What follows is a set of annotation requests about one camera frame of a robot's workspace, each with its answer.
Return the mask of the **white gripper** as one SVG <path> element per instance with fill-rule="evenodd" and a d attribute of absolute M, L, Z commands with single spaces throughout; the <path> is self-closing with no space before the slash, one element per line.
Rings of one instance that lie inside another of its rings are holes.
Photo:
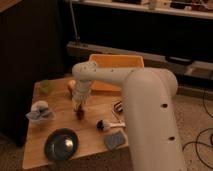
<path fill-rule="evenodd" d="M 90 96 L 91 85 L 87 83 L 75 83 L 72 88 L 73 110 L 78 111 L 82 103 Z"/>

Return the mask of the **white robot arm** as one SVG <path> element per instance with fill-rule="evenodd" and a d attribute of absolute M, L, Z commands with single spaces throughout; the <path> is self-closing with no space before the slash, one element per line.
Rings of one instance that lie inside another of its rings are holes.
<path fill-rule="evenodd" d="M 102 68 L 94 61 L 74 65 L 73 105 L 89 97 L 91 83 L 121 87 L 129 149 L 134 171 L 187 171 L 172 98 L 178 82 L 162 68 Z"/>

